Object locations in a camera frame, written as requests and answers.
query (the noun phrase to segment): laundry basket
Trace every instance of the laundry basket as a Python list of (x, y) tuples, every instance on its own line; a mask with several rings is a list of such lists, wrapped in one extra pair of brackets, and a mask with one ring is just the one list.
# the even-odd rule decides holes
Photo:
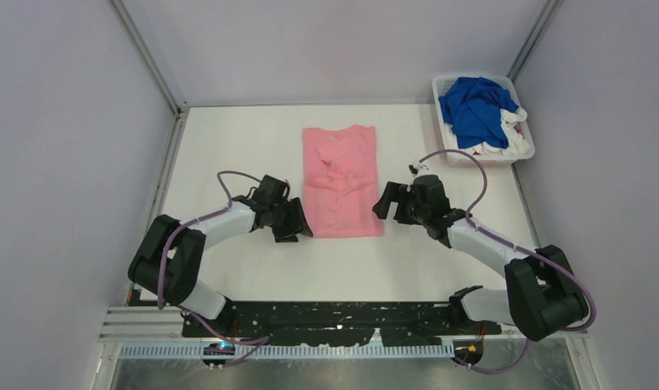
[[(499, 84), (501, 87), (508, 89), (511, 93), (511, 98), (518, 104), (522, 106), (518, 101), (518, 95), (516, 94), (516, 89), (514, 88), (514, 83), (508, 77), (502, 76), (489, 76), (489, 75), (442, 75), (437, 76), (432, 81), (432, 92), (435, 95), (435, 104), (437, 117), (439, 118), (439, 129), (441, 132), (441, 139), (444, 142), (444, 147), (446, 149), (458, 149), (458, 142), (456, 141), (456, 135), (451, 131), (451, 126), (444, 122), (444, 116), (441, 113), (441, 104), (439, 103), (439, 96), (443, 96), (446, 91), (448, 91), (453, 83), (458, 80), (458, 77), (484, 77), (489, 80), (492, 80)], [(475, 155), (475, 158), (480, 161), (484, 166), (494, 166), (494, 165), (509, 165), (515, 163), (518, 160), (525, 160), (532, 157), (535, 154), (535, 144), (532, 143), (532, 136), (530, 135), (530, 129), (527, 127), (526, 122), (520, 123), (521, 134), (530, 149), (525, 154), (514, 154), (510, 156), (500, 156), (500, 155)], [(456, 167), (473, 167), (475, 164), (466, 156), (461, 154), (446, 154), (446, 162), (449, 165)]]

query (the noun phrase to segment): white enclosure wall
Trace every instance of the white enclosure wall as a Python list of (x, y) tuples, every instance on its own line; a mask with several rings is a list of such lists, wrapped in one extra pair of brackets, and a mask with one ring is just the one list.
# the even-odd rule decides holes
[(0, 389), (85, 386), (172, 124), (106, 2), (0, 0)]
[(595, 295), (613, 388), (659, 388), (659, 0), (565, 2), (517, 89), (540, 240)]
[(226, 106), (429, 102), (441, 72), (505, 75), (544, 0), (124, 3), (173, 92)]

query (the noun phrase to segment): white tabletop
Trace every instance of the white tabletop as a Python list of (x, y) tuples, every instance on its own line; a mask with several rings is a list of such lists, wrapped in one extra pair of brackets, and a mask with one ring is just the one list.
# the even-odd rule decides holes
[[(408, 165), (441, 147), (434, 106), (249, 106), (193, 108), (185, 124), (163, 213), (182, 220), (226, 202), (216, 180), (222, 170), (286, 179), (302, 196), (303, 128), (375, 126), (379, 194), (387, 181), (412, 182)], [(476, 168), (428, 162), (453, 207), (465, 209), (479, 194)], [(475, 217), (490, 228), (531, 243), (510, 167), (488, 168), (489, 188)], [(225, 178), (232, 195), (254, 184)], [(205, 252), (199, 278), (233, 300), (446, 301), (475, 284), (504, 288), (504, 280), (465, 253), (430, 239), (423, 227), (384, 221), (384, 236), (309, 239), (276, 244), (268, 228), (237, 236)], [(143, 293), (142, 299), (154, 299)]]

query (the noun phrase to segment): folded pink t-shirt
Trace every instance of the folded pink t-shirt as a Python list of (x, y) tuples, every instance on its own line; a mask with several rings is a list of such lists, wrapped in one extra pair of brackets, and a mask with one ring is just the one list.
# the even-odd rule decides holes
[(374, 127), (303, 130), (303, 210), (315, 238), (382, 236)]

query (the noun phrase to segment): purple cable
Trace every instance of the purple cable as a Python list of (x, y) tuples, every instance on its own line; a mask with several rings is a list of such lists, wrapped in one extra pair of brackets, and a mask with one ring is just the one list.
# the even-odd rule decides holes
[[(251, 180), (255, 180), (258, 183), (260, 182), (260, 180), (258, 178), (254, 177), (254, 176), (251, 176), (251, 175), (248, 175), (247, 173), (239, 172), (239, 171), (221, 171), (221, 172), (217, 173), (217, 180), (219, 180), (219, 184), (221, 184), (223, 191), (226, 193), (227, 205), (225, 207), (222, 207), (221, 209), (219, 209), (217, 211), (213, 211), (209, 214), (205, 214), (201, 217), (191, 219), (188, 222), (181, 224), (169, 236), (169, 238), (167, 239), (167, 243), (164, 245), (164, 248), (162, 249), (162, 259), (161, 259), (162, 261), (159, 263), (159, 279), (158, 279), (158, 282), (157, 282), (157, 307), (160, 310), (164, 308), (164, 274), (166, 273), (166, 268), (167, 268), (167, 255), (168, 255), (169, 249), (171, 248), (171, 244), (174, 242), (174, 239), (176, 238), (176, 236), (178, 236), (178, 234), (181, 233), (188, 226), (193, 226), (195, 223), (200, 223), (204, 220), (214, 218), (218, 215), (221, 215), (221, 214), (227, 212), (231, 208), (231, 206), (233, 205), (233, 200), (231, 198), (231, 193), (228, 191), (228, 188), (226, 187), (226, 184), (223, 182), (222, 175), (239, 175), (239, 176), (247, 177)], [(178, 307), (181, 308), (182, 310), (191, 311), (191, 310), (189, 310), (187, 308), (184, 308), (184, 307), (181, 307), (181, 306), (178, 306)], [(199, 314), (194, 313), (192, 311), (191, 311), (191, 314), (193, 315), (193, 317), (199, 323), (202, 324), (203, 327), (205, 327), (205, 329), (207, 329), (207, 331), (212, 333), (215, 337), (218, 337), (218, 338), (224, 340), (225, 342), (228, 342), (228, 343), (231, 343), (231, 344), (234, 344), (234, 345), (263, 345), (269, 340), (269, 337), (266, 337), (266, 336), (262, 337), (260, 339), (250, 340), (250, 341), (238, 341), (238, 340), (228, 339), (227, 337), (224, 337), (223, 335), (219, 334), (217, 331), (212, 329), (212, 327), (210, 327), (210, 325), (207, 324), (207, 322), (204, 319), (202, 319), (202, 317), (200, 317)]]
[(530, 339), (525, 339), (525, 345), (523, 346), (523, 351), (521, 352), (520, 355), (518, 355), (518, 359), (516, 359), (515, 362), (511, 363), (511, 365), (499, 369), (472, 366), (466, 362), (465, 358), (461, 359), (459, 357), (454, 357), (453, 360), (455, 360), (458, 364), (462, 364), (463, 366), (468, 366), (473, 371), (482, 372), (484, 374), (503, 374), (506, 371), (511, 371), (514, 368), (516, 368), (516, 366), (522, 362), (529, 348), (530, 348)]
[[(184, 307), (179, 306), (179, 308), (182, 309), (182, 310), (190, 311), (190, 310), (188, 310)], [(209, 333), (215, 335), (215, 337), (218, 337), (221, 340), (223, 340), (224, 342), (227, 342), (227, 343), (230, 343), (230, 344), (234, 344), (234, 345), (258, 345), (258, 344), (265, 344), (266, 342), (269, 341), (269, 337), (267, 337), (267, 336), (261, 337), (261, 338), (256, 339), (256, 340), (249, 340), (249, 341), (238, 341), (238, 340), (229, 339), (226, 336), (224, 336), (224, 335), (220, 334), (219, 332), (217, 332), (216, 330), (214, 330), (210, 326), (210, 324), (207, 323), (207, 321), (205, 321), (205, 319), (200, 317), (200, 314), (190, 311), (190, 315), (192, 315), (193, 318), (195, 318)]]
[[(556, 264), (552, 260), (546, 258), (545, 256), (542, 256), (541, 254), (536, 253), (535, 251), (529, 250), (527, 248), (523, 248), (522, 246), (514, 245), (513, 242), (506, 240), (504, 237), (498, 236), (497, 234), (490, 232), (489, 230), (485, 229), (484, 227), (478, 227), (475, 222), (472, 220), (470, 212), (473, 210), (473, 207), (477, 206), (477, 204), (482, 200), (482, 197), (484, 194), (487, 192), (487, 185), (488, 185), (488, 178), (487, 178), (487, 172), (484, 170), (484, 167), (480, 162), (477, 160), (477, 158), (473, 157), (472, 155), (461, 151), (457, 149), (442, 149), (442, 150), (437, 150), (436, 152), (430, 153), (427, 156), (420, 158), (420, 162), (424, 163), (427, 159), (436, 156), (437, 154), (446, 154), (446, 153), (455, 153), (455, 154), (462, 154), (466, 157), (468, 157), (475, 165), (480, 169), (480, 173), (482, 173), (482, 180), (483, 180), (483, 186), (482, 186), (482, 191), (480, 191), (480, 195), (468, 206), (466, 210), (466, 221), (473, 227), (476, 228), (478, 231), (482, 232), (485, 236), (488, 236), (492, 238), (495, 241), (498, 241), (502, 243), (503, 245), (506, 245), (513, 250), (517, 250), (518, 252), (522, 254), (526, 254), (527, 256), (532, 256), (533, 258), (536, 258), (537, 260), (540, 260), (544, 264), (552, 267), (554, 270), (557, 272), (561, 273), (564, 275), (566, 278), (568, 278), (571, 282), (573, 282), (578, 288), (580, 289), (580, 292), (585, 296), (585, 300), (587, 301), (587, 304), (590, 306), (590, 315), (587, 317), (587, 320), (585, 323), (578, 325), (576, 327), (566, 327), (563, 330), (568, 331), (568, 332), (580, 332), (584, 331), (585, 329), (588, 329), (594, 322), (595, 318), (597, 316), (597, 309), (595, 305), (595, 300), (592, 298), (592, 294), (587, 290), (587, 287), (585, 284), (580, 282), (573, 274), (571, 274), (569, 271), (564, 269), (564, 267)], [(477, 366), (471, 366), (470, 368), (474, 371), (478, 372), (483, 372), (485, 374), (500, 374), (503, 372), (506, 372), (508, 370), (513, 369), (516, 367), (517, 364), (519, 364), (523, 358), (525, 357), (528, 347), (530, 346), (530, 341), (526, 341), (525, 347), (523, 348), (523, 351), (521, 352), (521, 355), (518, 357), (518, 360), (514, 362), (512, 365), (506, 367), (506, 368), (501, 368), (498, 370), (493, 370), (489, 368), (484, 368), (484, 367), (477, 367)], [(461, 359), (455, 358), (455, 360), (459, 363), (462, 362)]]
[(233, 206), (231, 193), (228, 191), (226, 184), (223, 182), (221, 178), (222, 175), (239, 175), (239, 176), (247, 177), (248, 179), (251, 180), (255, 180), (258, 183), (260, 182), (260, 179), (258, 179), (257, 177), (239, 171), (221, 171), (217, 173), (217, 180), (219, 181), (219, 184), (221, 184), (223, 191), (226, 193), (227, 205), (217, 211), (213, 211), (209, 214), (205, 214), (201, 217), (191, 219), (188, 222), (181, 224), (179, 227), (176, 228), (176, 230), (174, 230), (174, 232), (167, 239), (167, 243), (164, 245), (164, 249), (162, 250), (162, 261), (159, 263), (159, 279), (157, 279), (157, 307), (160, 310), (164, 308), (164, 274), (167, 271), (167, 255), (169, 250), (171, 249), (171, 244), (173, 244), (176, 236), (178, 236), (179, 233), (181, 233), (185, 228), (189, 226), (193, 226), (195, 223), (200, 223), (204, 220), (221, 215), (227, 212), (231, 208), (231, 206)]
[(253, 353), (255, 353), (255, 351), (257, 351), (260, 347), (262, 347), (263, 344), (264, 344), (264, 343), (260, 343), (260, 344), (255, 345), (255, 348), (251, 349), (251, 350), (250, 350), (248, 353), (246, 353), (245, 355), (243, 355), (243, 356), (237, 358), (237, 359), (234, 360), (234, 361), (231, 361), (231, 362), (228, 362), (228, 363), (226, 363), (226, 364), (223, 364), (223, 365), (222, 365), (222, 368), (229, 368), (229, 367), (233, 367), (233, 366), (238, 366), (238, 365), (241, 364), (245, 359), (247, 359), (248, 356), (252, 355)]

